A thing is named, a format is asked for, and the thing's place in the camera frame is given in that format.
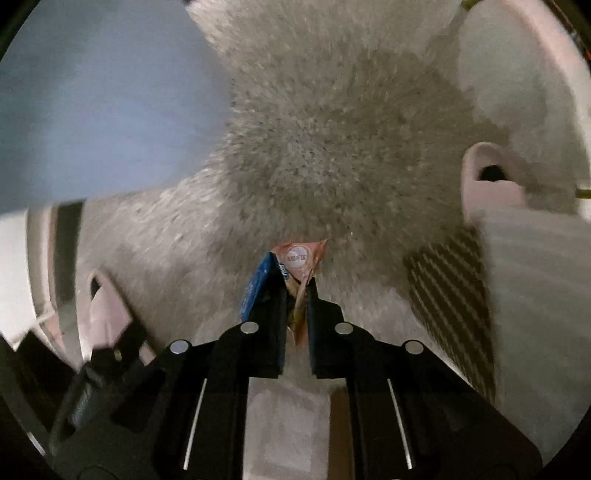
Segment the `blue orange snack wrapper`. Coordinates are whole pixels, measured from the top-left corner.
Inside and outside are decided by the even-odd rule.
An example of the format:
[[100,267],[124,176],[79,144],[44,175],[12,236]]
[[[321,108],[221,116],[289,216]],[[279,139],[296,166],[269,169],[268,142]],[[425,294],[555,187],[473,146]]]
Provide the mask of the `blue orange snack wrapper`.
[[294,301],[294,307],[287,314],[287,329],[290,330],[294,344],[304,342],[304,333],[307,314],[305,313],[305,300],[307,299],[308,283],[315,276],[318,264],[325,256],[328,240],[317,242],[291,242],[281,243],[266,254],[260,261],[256,271],[250,278],[246,287],[245,296],[240,305],[240,320],[249,322],[257,299],[263,299],[263,285],[267,280],[273,283],[271,271],[280,273],[284,289],[287,290],[287,298]]

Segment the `light blue trash bin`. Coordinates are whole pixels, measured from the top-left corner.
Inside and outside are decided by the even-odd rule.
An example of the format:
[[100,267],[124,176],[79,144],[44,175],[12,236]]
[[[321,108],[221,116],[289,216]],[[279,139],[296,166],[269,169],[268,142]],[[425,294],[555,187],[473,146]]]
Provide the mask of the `light blue trash bin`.
[[178,1],[43,1],[1,62],[1,209],[168,186],[222,138],[230,82]]

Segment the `pink slipper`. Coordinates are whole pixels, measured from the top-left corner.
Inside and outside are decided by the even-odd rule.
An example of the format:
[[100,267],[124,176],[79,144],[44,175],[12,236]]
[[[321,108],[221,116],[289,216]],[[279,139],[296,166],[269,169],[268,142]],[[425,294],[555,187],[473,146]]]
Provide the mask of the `pink slipper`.
[[526,160],[491,142],[479,142],[464,154],[461,200],[464,221],[474,223],[485,210],[526,208],[526,188],[534,185]]
[[134,317],[127,302],[106,273],[92,270],[88,277],[89,301],[86,314],[78,318],[78,333],[82,359],[89,361],[95,349],[113,348],[123,358],[122,342],[129,334],[139,340],[138,356],[148,365],[156,355],[148,343],[146,329]]

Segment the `purple checkered tablecloth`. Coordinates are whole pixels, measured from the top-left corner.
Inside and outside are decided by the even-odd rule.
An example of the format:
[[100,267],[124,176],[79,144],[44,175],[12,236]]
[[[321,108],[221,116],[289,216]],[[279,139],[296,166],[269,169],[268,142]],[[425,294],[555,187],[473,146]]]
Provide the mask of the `purple checkered tablecloth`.
[[524,209],[480,219],[500,412],[549,463],[590,406],[590,225]]

